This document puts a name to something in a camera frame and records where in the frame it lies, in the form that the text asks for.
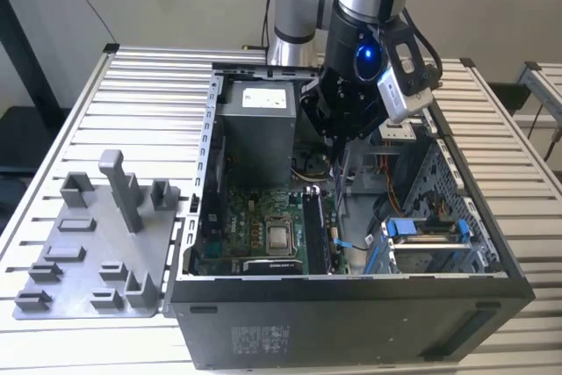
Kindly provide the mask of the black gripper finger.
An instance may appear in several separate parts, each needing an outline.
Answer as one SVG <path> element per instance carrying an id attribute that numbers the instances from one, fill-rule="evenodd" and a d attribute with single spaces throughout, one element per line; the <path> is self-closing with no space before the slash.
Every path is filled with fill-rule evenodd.
<path id="1" fill-rule="evenodd" d="M 335 163 L 338 160 L 339 150 L 337 142 L 339 137 L 336 134 L 336 125 L 331 117 L 319 107 L 321 99 L 321 81 L 319 77 L 314 78 L 309 83 L 304 84 L 300 91 L 300 105 L 307 115 L 310 123 L 318 135 L 332 140 L 329 152 L 329 162 Z"/>
<path id="2" fill-rule="evenodd" d="M 338 138 L 338 159 L 341 161 L 346 144 L 355 138 L 364 139 L 387 118 L 383 105 L 368 105 L 364 110 L 343 110 L 339 112 L 340 134 Z"/>

